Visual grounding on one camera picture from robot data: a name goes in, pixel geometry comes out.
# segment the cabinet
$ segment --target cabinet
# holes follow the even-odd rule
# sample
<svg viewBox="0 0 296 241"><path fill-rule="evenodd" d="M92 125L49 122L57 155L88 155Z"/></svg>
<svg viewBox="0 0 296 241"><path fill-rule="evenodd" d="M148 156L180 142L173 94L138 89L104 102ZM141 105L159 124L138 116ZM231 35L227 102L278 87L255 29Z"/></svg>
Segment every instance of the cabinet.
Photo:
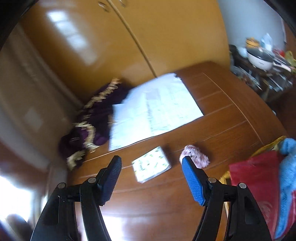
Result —
<svg viewBox="0 0 296 241"><path fill-rule="evenodd" d="M39 1L21 24L41 56L81 100L123 77L133 85L154 78L135 41L102 0Z"/></svg>
<svg viewBox="0 0 296 241"><path fill-rule="evenodd" d="M108 1L139 41L156 75L207 60L229 66L227 35L216 0Z"/></svg>

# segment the blue gripper pad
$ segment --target blue gripper pad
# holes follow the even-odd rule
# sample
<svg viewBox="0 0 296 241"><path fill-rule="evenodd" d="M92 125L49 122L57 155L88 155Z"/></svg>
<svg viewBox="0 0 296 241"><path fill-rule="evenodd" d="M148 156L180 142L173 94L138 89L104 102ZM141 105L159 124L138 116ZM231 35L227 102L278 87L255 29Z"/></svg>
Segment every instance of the blue gripper pad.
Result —
<svg viewBox="0 0 296 241"><path fill-rule="evenodd" d="M191 190L194 201L198 202L201 206L203 206L206 200L203 195L202 184L198 180L196 174L194 173L193 168L190 166L189 161L192 162L192 160L187 160L186 157L183 158L182 170L188 183L188 186Z"/></svg>

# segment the light blue towel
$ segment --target light blue towel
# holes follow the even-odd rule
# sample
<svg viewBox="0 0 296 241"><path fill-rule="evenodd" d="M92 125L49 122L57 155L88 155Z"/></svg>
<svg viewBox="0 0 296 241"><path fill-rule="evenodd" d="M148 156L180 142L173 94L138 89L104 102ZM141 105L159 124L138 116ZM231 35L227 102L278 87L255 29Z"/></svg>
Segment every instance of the light blue towel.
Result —
<svg viewBox="0 0 296 241"><path fill-rule="evenodd" d="M280 148L282 155L287 155L279 165L280 209L275 238L284 233L292 203L292 192L296 190L296 141L286 138Z"/></svg>

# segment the pink fluffy object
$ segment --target pink fluffy object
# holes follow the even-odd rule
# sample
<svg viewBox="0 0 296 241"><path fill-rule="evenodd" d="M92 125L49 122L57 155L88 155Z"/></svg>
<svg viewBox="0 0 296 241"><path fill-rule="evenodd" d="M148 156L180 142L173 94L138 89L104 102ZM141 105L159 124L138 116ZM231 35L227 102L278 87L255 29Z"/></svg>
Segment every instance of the pink fluffy object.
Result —
<svg viewBox="0 0 296 241"><path fill-rule="evenodd" d="M208 157L202 154L198 147L195 147L193 145L187 145L184 147L184 150L182 151L179 159L181 164L183 158L186 156L191 157L193 163L196 165L197 168L205 168L210 163Z"/></svg>

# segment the red bag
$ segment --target red bag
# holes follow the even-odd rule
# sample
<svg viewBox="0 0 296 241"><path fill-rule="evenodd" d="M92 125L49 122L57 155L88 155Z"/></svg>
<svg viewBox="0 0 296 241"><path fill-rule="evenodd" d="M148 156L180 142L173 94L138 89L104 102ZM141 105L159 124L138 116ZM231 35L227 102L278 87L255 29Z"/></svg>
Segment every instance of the red bag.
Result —
<svg viewBox="0 0 296 241"><path fill-rule="evenodd" d="M247 184L265 218L271 237L276 230L279 209L279 163L283 156L264 152L229 166L232 185Z"/></svg>

